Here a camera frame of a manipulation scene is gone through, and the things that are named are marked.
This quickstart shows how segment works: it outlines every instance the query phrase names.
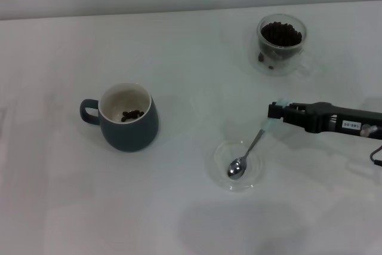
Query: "mug rim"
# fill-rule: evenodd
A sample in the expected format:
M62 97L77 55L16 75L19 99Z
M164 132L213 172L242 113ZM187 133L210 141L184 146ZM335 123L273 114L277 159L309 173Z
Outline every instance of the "mug rim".
M106 117L106 116L104 115L104 113L103 113L102 110L101 110L101 102L102 102L102 98L103 98L103 96L104 96L108 91L110 91L111 89L113 89L113 88L115 88L115 87L117 87L117 86L120 86L120 85L133 85L133 86L135 85L135 86L140 87L142 90L144 90L144 91L147 93L147 95L148 95L149 98L150 98L150 103L149 103L149 107L147 108L147 110L144 111L143 116L140 116L140 117L138 117L138 118L136 118L135 120L130 121L130 122L116 122L116 121L113 121L112 119L109 119L108 117ZM150 94L149 91L147 91L142 85L140 85L140 84L138 84L138 83L118 83L118 84L112 85L110 88L108 88L108 89L102 94L101 99L98 101L98 112L101 113L102 117L103 117L105 120L109 121L109 122L112 122L112 123L114 123L114 124L118 124L118 125L128 125L128 124L132 124L133 122L137 122L137 121L139 121L140 119L144 118L144 116L147 115L148 111L149 111L150 108L151 108L151 103L152 103L152 97L151 97L151 94Z

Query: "glass saucer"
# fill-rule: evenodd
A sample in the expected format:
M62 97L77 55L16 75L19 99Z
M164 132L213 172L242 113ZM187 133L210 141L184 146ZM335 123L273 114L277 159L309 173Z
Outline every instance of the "glass saucer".
M243 141L224 141L214 154L206 159L206 168L211 179L228 191L239 192L252 188L260 178L264 170L262 160L255 154L249 153L247 157L247 169L240 179L232 180L227 175L230 163L248 150L249 144Z

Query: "black cable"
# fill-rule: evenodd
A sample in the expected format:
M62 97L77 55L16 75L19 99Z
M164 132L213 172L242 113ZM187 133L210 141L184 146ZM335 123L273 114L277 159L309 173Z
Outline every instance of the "black cable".
M382 146L380 146L378 149L376 149L375 151L373 151L371 154L370 154L370 160L376 164L376 165L379 165L382 167L382 161L380 161L379 159L375 160L373 158L373 156L377 153L377 152L380 152L382 150Z

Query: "table surface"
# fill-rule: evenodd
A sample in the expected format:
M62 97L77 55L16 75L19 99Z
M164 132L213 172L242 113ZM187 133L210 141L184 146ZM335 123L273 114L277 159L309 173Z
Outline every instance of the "table surface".
M302 70L254 67L268 14L301 19ZM382 251L373 139L279 123L257 147L261 180L233 193L204 161L251 140L280 96L382 110L382 2L0 22L2 254L355 255ZM161 129L114 150L83 99L138 82Z

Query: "mug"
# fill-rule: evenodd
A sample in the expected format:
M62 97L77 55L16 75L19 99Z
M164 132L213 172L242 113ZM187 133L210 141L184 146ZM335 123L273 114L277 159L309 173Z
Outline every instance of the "mug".
M98 116L88 114L86 108L97 109ZM122 122L122 113L132 110L144 114ZM85 122L101 126L107 142L124 152L135 152L148 146L159 128L154 101L150 93L138 84L117 84L109 88L100 101L83 100L79 113Z

